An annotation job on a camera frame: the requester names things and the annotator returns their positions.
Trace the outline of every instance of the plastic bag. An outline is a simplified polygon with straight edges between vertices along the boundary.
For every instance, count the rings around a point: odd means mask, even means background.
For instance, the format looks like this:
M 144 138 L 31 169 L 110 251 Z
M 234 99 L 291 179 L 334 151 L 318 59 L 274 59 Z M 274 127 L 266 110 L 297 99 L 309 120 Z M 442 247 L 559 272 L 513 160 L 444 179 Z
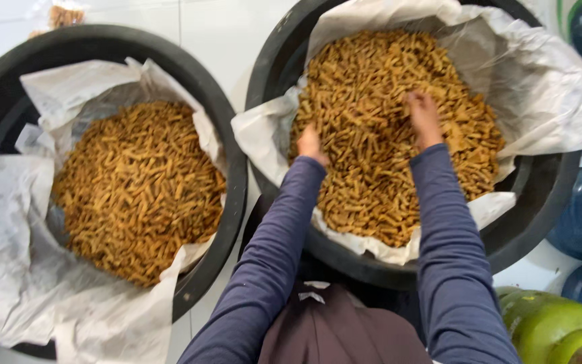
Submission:
M 42 20 L 29 35 L 28 39 L 39 36 L 50 30 L 70 27 L 85 22 L 85 10 L 88 6 L 74 2 L 61 0 L 39 0 L 35 4 L 29 16 L 39 16 Z

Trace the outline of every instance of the fried snack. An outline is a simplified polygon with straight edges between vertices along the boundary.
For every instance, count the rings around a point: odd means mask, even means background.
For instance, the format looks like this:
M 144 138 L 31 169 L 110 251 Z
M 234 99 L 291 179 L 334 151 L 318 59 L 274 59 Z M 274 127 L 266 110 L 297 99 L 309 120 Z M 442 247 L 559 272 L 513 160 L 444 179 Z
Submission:
M 419 207 L 409 160 L 418 152 L 403 100 L 413 89 L 438 105 L 466 199 L 493 190 L 504 145 L 495 113 L 482 95 L 470 95 L 436 42 L 426 33 L 363 31 L 328 44 L 309 63 L 289 157 L 315 123 L 330 160 L 318 200 L 329 228 L 395 247 L 410 240 Z
M 68 248 L 147 287 L 183 244 L 214 234 L 226 182 L 200 149 L 192 114 L 157 101 L 91 123 L 53 187 Z
M 62 6 L 52 5 L 48 11 L 48 25 L 51 29 L 82 24 L 85 20 L 85 12 L 82 10 L 69 10 Z

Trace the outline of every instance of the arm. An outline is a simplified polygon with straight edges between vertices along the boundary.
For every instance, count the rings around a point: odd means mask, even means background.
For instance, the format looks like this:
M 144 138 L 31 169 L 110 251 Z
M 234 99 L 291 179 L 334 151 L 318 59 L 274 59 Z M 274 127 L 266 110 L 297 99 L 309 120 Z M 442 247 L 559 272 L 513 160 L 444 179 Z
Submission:
M 421 210 L 418 291 L 429 353 L 445 364 L 520 363 L 500 316 L 484 245 L 442 144 L 437 109 L 420 115 L 424 110 L 416 102 L 413 125 L 424 122 L 415 118 L 428 118 L 436 132 L 415 125 L 424 151 L 411 161 Z
M 310 155 L 300 143 L 301 155 Z M 319 161 L 324 161 L 321 153 L 295 159 L 210 320 L 190 342 L 179 364 L 256 361 L 266 331 L 293 288 L 304 236 L 325 177 Z

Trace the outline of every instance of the white plastic sheet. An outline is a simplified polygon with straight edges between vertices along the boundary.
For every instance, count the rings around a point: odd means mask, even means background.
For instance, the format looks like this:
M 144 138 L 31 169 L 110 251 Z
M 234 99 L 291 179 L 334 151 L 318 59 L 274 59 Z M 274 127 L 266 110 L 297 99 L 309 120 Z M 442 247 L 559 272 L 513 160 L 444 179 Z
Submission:
M 460 77 L 483 93 L 497 113 L 505 138 L 498 153 L 497 181 L 513 171 L 516 155 L 582 149 L 582 59 L 560 38 L 530 28 L 497 8 L 455 0 L 350 0 L 324 13 L 309 38 L 305 65 L 328 43 L 361 30 L 427 31 L 448 49 Z M 287 173 L 289 131 L 303 78 L 277 99 L 236 116 L 235 139 L 255 166 L 279 186 Z M 492 192 L 470 202 L 478 228 L 515 205 L 511 192 Z M 419 229 L 406 247 L 388 247 L 371 237 L 338 233 L 314 209 L 312 223 L 352 251 L 366 250 L 384 262 L 404 264 L 418 256 Z
M 21 77 L 41 118 L 0 155 L 0 345 L 55 339 L 59 363 L 163 363 L 179 272 L 210 241 L 183 246 L 150 290 L 96 269 L 61 246 L 63 215 L 50 202 L 54 175 L 89 123 L 120 105 L 185 101 L 202 149 L 225 170 L 222 145 L 203 107 L 171 76 L 144 65 L 89 61 Z

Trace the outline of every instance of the black plastic tub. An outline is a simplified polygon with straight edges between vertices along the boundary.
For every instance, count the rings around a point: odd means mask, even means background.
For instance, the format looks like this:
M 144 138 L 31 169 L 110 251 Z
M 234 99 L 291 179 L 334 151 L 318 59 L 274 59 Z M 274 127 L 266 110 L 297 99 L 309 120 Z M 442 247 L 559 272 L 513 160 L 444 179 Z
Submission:
M 141 30 L 113 25 L 82 25 L 55 30 L 12 49 L 0 58 L 0 154 L 17 153 L 15 141 L 26 123 L 37 124 L 38 113 L 20 84 L 20 76 L 87 60 L 125 64 L 154 60 L 206 109 L 226 151 L 229 166 L 226 204 L 217 236 L 206 255 L 174 291 L 172 321 L 178 320 L 208 291 L 237 240 L 244 218 L 248 173 L 230 120 L 235 116 L 226 95 L 210 74 L 182 48 Z M 19 344 L 14 350 L 40 358 L 55 358 L 55 344 Z
M 322 13 L 346 0 L 301 0 L 278 23 L 257 57 L 248 84 L 246 109 L 282 96 L 297 82 L 304 67 L 309 35 Z M 516 0 L 461 1 L 502 8 L 531 27 L 541 24 Z M 580 152 L 518 157 L 517 169 L 496 185 L 497 191 L 513 191 L 517 204 L 488 227 L 481 236 L 491 270 L 497 273 L 529 253 L 552 228 L 567 203 L 578 173 Z M 252 165 L 264 195 L 278 188 Z M 358 256 L 330 241 L 314 227 L 304 248 L 320 261 L 352 278 L 380 287 L 406 289 L 415 284 L 416 261 L 404 266 Z

